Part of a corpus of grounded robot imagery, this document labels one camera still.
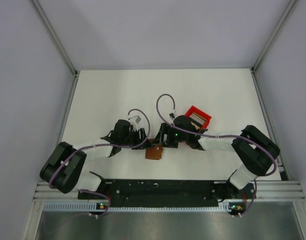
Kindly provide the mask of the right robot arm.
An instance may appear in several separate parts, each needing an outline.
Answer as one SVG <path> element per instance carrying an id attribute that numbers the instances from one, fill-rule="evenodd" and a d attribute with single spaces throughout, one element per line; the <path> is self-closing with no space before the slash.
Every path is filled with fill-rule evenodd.
<path id="1" fill-rule="evenodd" d="M 194 150 L 219 150 L 238 155 L 242 165 L 232 173 L 226 185 L 226 192 L 232 198 L 239 197 L 250 181 L 266 176 L 271 166 L 276 170 L 275 160 L 281 152 L 253 125 L 235 132 L 213 132 L 206 128 L 197 129 L 184 115 L 176 117 L 173 123 L 162 123 L 152 141 L 153 145 L 174 149 L 179 143 L 185 143 Z"/>

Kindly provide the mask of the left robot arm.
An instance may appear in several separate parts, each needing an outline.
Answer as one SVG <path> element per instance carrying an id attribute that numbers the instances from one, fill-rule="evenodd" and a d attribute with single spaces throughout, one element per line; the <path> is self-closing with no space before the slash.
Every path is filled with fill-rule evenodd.
<path id="1" fill-rule="evenodd" d="M 73 146 L 60 142 L 40 171 L 40 178 L 52 188 L 66 194 L 72 190 L 87 190 L 95 198 L 106 194 L 106 186 L 86 164 L 118 154 L 122 148 L 143 150 L 150 147 L 145 129 L 139 127 L 140 116 L 120 119 L 108 135 L 92 143 Z"/>

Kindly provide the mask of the brown leather card holder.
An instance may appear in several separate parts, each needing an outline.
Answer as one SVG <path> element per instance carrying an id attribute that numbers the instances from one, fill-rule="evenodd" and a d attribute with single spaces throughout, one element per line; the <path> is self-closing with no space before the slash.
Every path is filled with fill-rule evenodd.
<path id="1" fill-rule="evenodd" d="M 163 154 L 163 147 L 161 145 L 154 145 L 146 149 L 145 158 L 148 160 L 160 160 Z"/>

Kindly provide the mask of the red plastic card bin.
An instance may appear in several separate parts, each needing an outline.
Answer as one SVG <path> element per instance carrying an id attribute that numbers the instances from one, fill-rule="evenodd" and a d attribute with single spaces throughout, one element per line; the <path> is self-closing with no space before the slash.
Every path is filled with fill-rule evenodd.
<path id="1" fill-rule="evenodd" d="M 185 113 L 185 116 L 188 117 L 191 121 L 191 123 L 197 128 L 197 129 L 206 129 L 212 117 L 208 115 L 207 113 L 203 112 L 199 108 L 192 105 L 187 112 Z"/>

